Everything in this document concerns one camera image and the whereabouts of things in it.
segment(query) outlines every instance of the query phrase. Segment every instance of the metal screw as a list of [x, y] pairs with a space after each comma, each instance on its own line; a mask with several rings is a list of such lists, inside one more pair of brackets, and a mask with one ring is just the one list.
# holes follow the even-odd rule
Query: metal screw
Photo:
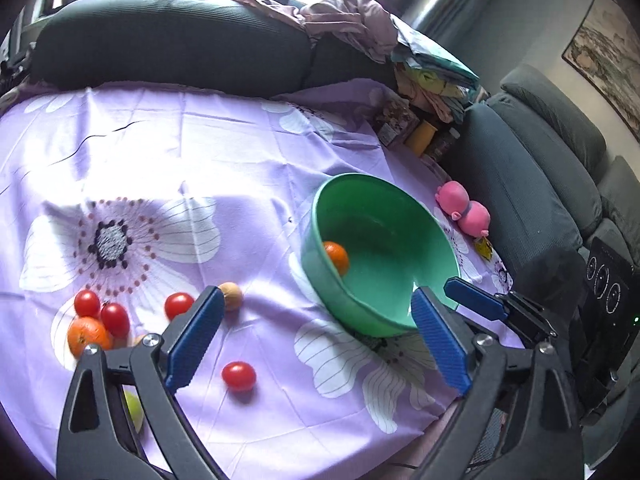
[[84, 347], [84, 353], [87, 355], [94, 355], [98, 353], [98, 345], [91, 344]]
[[488, 334], [479, 334], [476, 336], [476, 343], [480, 346], [491, 346], [494, 344], [494, 338]]
[[160, 336], [158, 334], [147, 334], [142, 338], [144, 346], [156, 346], [159, 342]]
[[556, 352], [556, 349], [551, 343], [540, 343], [538, 348], [543, 354], [553, 354]]

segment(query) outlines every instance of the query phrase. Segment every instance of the pink plush toy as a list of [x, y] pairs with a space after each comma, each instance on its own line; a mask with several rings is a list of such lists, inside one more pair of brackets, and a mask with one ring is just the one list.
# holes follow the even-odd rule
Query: pink plush toy
[[473, 238], [482, 238], [489, 235], [489, 222], [491, 215], [479, 202], [469, 202], [469, 211], [458, 220], [458, 227], [463, 233]]
[[469, 205], [469, 195], [462, 184], [451, 180], [438, 188], [436, 202], [453, 221], [457, 222]]
[[454, 221], [460, 230], [473, 238], [489, 235], [491, 215], [487, 209], [469, 195], [459, 182], [452, 180], [438, 188], [436, 202], [440, 208]]

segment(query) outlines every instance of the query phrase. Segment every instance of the cherry tomato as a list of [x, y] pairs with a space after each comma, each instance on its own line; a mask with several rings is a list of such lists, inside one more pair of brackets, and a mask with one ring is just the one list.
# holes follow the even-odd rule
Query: cherry tomato
[[169, 320], [190, 309], [194, 299], [186, 292], [176, 292], [164, 300], [164, 312]]
[[255, 386], [255, 370], [248, 363], [234, 361], [222, 368], [222, 380], [232, 392], [248, 392]]
[[100, 312], [100, 319], [114, 337], [124, 338], [129, 334], [129, 316], [119, 303], [107, 303]]
[[100, 298], [92, 290], [81, 290], [74, 298], [74, 307], [79, 317], [98, 317], [98, 314], [100, 314]]

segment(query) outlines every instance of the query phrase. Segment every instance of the small potato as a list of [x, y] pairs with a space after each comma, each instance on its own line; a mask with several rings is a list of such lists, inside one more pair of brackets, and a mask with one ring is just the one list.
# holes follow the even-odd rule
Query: small potato
[[236, 310], [242, 306], [242, 290], [235, 283], [226, 282], [218, 288], [225, 295], [225, 310]]

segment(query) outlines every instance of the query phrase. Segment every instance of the floral tablecloth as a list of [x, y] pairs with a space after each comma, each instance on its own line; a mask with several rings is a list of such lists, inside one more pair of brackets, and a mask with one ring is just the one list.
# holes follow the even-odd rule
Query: floral tablecloth
[[[39, 95], [5, 113], [0, 401], [51, 472], [76, 363], [66, 331], [82, 288], [126, 307], [133, 339], [164, 330], [169, 294], [239, 283], [244, 306], [177, 394], [233, 479], [354, 479], [444, 412], [455, 392], [420, 338], [355, 338], [300, 267], [316, 189], [359, 171], [435, 215], [465, 279], [489, 292], [510, 286], [497, 254], [484, 261], [441, 214], [437, 177], [404, 146], [380, 146], [364, 117], [386, 92], [354, 80], [265, 101], [114, 85]], [[257, 371], [249, 403], [220, 379], [235, 360]], [[143, 443], [166, 466], [148, 428]]]

